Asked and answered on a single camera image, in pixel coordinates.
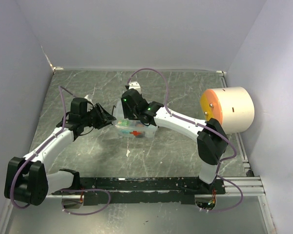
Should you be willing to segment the clear plastic medicine box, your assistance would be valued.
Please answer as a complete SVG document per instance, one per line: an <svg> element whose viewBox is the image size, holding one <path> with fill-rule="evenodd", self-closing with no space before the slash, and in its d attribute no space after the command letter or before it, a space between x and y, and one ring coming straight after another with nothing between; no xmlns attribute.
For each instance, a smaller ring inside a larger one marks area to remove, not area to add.
<svg viewBox="0 0 293 234"><path fill-rule="evenodd" d="M124 118L122 103L118 100L116 106L113 109L112 115L116 117L116 120L112 123L116 128L118 134L122 137L131 137L131 138L153 138L158 129L157 126L145 126L138 120L129 120ZM117 123L119 120L129 120L130 125L128 127L119 127Z"/></svg>

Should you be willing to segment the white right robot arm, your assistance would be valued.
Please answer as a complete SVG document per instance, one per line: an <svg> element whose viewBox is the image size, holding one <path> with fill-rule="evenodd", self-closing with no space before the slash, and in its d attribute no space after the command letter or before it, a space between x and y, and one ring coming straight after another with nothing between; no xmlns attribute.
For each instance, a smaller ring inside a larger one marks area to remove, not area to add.
<svg viewBox="0 0 293 234"><path fill-rule="evenodd" d="M229 144L216 119L206 121L176 113L161 103L147 102L135 89L126 90L121 96L121 103L124 118L138 120L146 126L168 128L196 141L198 155L203 161L198 190L203 194L213 190L220 158Z"/></svg>

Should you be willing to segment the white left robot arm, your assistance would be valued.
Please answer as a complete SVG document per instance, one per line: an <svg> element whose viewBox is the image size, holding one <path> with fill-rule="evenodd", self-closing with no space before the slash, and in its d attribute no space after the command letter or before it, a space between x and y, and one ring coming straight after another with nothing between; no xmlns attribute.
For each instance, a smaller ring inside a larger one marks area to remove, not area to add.
<svg viewBox="0 0 293 234"><path fill-rule="evenodd" d="M4 196L13 204L18 201L40 205L48 194L66 190L77 194L82 187L80 174L71 169L60 169L48 175L55 159L69 144L84 135L85 128L102 129L116 118L99 103L92 104L83 97L71 101L52 134L36 149L23 157L13 157L7 166Z"/></svg>

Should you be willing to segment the green ointment sachet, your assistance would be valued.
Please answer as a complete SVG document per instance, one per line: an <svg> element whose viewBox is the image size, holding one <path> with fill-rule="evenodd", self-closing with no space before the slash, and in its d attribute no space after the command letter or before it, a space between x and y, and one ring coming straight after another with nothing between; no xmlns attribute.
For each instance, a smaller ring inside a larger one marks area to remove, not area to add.
<svg viewBox="0 0 293 234"><path fill-rule="evenodd" d="M119 127L128 127L130 125L130 121L129 120L119 120L117 123L117 126Z"/></svg>

